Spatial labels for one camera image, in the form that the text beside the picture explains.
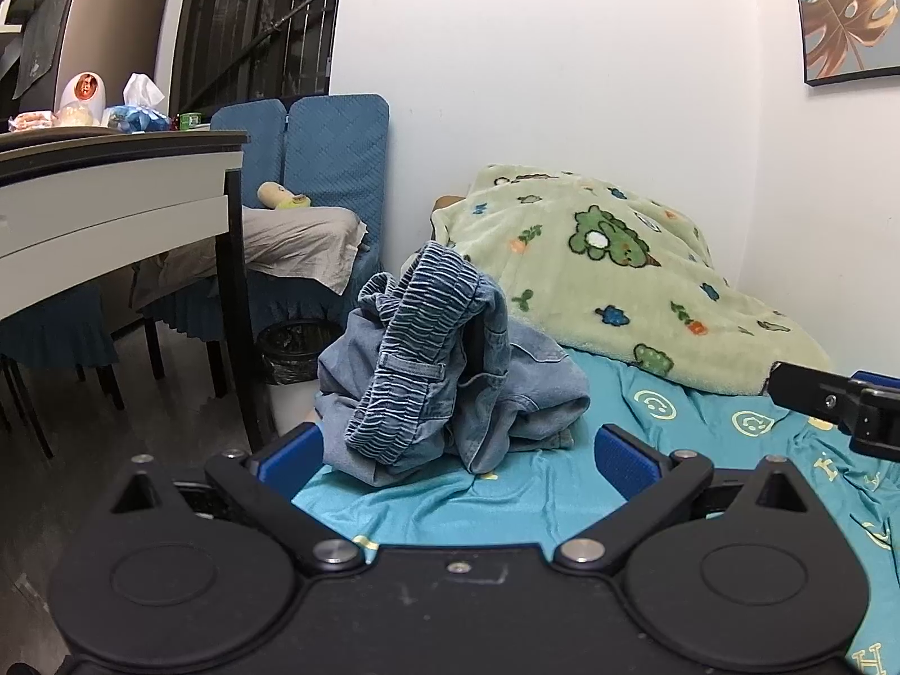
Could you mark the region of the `light blue denim jeans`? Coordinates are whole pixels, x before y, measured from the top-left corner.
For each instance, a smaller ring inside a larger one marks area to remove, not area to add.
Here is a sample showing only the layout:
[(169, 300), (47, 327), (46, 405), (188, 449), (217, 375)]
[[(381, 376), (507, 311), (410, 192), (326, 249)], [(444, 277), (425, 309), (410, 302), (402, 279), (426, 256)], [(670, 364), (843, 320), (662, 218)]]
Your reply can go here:
[(511, 451), (569, 447), (591, 405), (560, 344), (511, 318), (501, 287), (437, 242), (401, 276), (363, 285), (317, 380), (323, 460), (373, 488), (446, 454), (480, 475)]

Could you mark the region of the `blue quilted folding mattress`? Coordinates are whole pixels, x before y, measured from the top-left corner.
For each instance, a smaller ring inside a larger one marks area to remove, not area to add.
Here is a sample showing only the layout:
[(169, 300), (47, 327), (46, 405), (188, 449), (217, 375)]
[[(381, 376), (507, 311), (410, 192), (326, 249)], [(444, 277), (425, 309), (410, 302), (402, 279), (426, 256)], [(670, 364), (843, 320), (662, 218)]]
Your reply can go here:
[(381, 270), (389, 105), (378, 94), (307, 96), (220, 108), (210, 126), (242, 131), (242, 204), (257, 209), (258, 187), (276, 181), (319, 208), (352, 210), (368, 227), (352, 276)]

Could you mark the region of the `teal patterned bed sheet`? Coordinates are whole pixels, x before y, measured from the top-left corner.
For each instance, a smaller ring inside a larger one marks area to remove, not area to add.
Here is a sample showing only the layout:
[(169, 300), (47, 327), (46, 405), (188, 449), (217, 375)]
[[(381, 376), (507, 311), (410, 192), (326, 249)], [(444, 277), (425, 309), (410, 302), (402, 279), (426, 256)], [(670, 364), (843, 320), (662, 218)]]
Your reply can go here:
[(383, 489), (325, 466), (294, 503), (368, 553), (383, 544), (537, 544), (551, 553), (656, 474), (653, 463), (607, 434), (610, 425), (660, 454), (696, 451), (717, 469), (786, 457), (829, 509), (870, 582), (870, 608), (850, 662), (863, 673), (897, 672), (897, 465), (853, 453), (834, 425), (766, 396), (701, 393), (600, 355), (570, 356), (591, 384), (591, 406), (572, 428), (572, 448), (511, 453), (482, 475), (445, 456)]

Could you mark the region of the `black bin with bag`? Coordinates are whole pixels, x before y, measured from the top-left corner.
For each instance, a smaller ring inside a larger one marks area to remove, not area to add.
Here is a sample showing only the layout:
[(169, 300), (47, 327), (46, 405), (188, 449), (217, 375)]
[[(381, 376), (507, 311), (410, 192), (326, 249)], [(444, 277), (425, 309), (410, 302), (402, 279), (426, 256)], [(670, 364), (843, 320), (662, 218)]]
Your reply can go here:
[(343, 327), (337, 323), (311, 318), (294, 318), (264, 327), (256, 345), (265, 382), (289, 385), (317, 380), (319, 355), (341, 334)]

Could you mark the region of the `green cartoon fleece blanket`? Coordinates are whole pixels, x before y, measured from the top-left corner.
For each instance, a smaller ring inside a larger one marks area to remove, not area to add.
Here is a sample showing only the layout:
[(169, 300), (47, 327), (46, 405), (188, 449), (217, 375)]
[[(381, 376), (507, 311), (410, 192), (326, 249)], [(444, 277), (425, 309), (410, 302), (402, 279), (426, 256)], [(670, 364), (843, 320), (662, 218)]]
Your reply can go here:
[(512, 317), (568, 348), (718, 395), (761, 392), (780, 361), (830, 369), (797, 322), (718, 273), (696, 223), (607, 181), (490, 165), (430, 221)]

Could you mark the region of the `grey cloth on chair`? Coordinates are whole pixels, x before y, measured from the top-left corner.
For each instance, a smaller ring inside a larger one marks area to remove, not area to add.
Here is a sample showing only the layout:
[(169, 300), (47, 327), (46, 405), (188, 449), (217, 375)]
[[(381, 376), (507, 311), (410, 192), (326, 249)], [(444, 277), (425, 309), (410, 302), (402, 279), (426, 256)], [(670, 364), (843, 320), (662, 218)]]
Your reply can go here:
[[(242, 209), (247, 270), (278, 279), (311, 279), (341, 294), (368, 227), (352, 210), (300, 208)], [(145, 307), (161, 296), (210, 277), (217, 271), (215, 239), (191, 242), (142, 260), (133, 305)]]

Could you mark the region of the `beige plush toy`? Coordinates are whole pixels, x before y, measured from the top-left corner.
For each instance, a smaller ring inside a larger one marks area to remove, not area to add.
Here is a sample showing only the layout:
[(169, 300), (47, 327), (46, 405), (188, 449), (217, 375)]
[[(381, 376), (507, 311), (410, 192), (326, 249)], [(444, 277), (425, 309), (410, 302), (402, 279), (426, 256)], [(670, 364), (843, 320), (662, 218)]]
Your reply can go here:
[(311, 198), (303, 193), (294, 193), (276, 181), (264, 181), (258, 187), (256, 196), (264, 208), (289, 210), (310, 208)]

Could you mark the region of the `white and black desk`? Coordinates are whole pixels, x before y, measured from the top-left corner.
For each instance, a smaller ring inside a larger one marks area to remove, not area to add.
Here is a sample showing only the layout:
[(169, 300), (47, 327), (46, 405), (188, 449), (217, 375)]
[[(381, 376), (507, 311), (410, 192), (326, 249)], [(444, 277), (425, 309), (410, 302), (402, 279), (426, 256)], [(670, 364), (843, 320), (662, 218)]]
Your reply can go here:
[(251, 449), (264, 445), (244, 241), (242, 131), (35, 129), (2, 139), (2, 312), (214, 239), (224, 343)]

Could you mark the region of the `white tissue pack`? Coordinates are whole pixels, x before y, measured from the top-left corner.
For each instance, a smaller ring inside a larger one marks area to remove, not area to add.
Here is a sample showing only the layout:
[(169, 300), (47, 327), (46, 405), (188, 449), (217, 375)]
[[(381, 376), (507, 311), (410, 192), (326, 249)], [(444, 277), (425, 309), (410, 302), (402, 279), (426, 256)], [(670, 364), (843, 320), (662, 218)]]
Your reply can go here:
[(133, 73), (122, 92), (124, 102), (103, 110), (101, 125), (121, 133), (168, 131), (171, 120), (159, 110), (165, 95), (146, 73)]

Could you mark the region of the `gold leaf framed picture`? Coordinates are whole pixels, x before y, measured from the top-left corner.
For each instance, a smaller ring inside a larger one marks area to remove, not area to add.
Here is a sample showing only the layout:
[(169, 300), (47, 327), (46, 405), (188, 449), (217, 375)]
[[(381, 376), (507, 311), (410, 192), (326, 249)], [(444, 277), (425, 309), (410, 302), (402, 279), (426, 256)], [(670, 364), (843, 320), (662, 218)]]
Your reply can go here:
[(796, 0), (810, 87), (895, 77), (898, 0)]

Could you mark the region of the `white round toy gadget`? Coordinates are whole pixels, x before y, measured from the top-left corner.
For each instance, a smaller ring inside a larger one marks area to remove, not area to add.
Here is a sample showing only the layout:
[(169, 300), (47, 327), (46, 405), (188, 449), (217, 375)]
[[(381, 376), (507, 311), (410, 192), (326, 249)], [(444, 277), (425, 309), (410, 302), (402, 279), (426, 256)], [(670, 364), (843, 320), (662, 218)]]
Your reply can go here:
[(56, 127), (99, 127), (105, 110), (105, 84), (92, 71), (81, 71), (62, 90), (53, 124)]

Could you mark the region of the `dark barred window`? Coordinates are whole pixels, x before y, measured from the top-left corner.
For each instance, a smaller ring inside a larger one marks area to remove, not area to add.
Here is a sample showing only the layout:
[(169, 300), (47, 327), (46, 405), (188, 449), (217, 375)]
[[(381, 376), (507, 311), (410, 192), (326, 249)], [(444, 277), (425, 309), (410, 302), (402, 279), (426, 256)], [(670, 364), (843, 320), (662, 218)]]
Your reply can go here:
[(169, 111), (330, 91), (339, 0), (183, 0)]

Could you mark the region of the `grey refrigerator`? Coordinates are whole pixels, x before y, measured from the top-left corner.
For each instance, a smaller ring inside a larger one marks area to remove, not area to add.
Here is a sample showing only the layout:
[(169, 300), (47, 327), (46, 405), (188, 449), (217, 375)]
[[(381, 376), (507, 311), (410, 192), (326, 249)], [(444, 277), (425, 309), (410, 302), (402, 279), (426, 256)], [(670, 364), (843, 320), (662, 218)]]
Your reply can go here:
[(61, 107), (67, 84), (93, 73), (105, 102), (124, 102), (135, 73), (154, 73), (167, 0), (43, 0), (23, 32), (13, 99), (24, 111)]

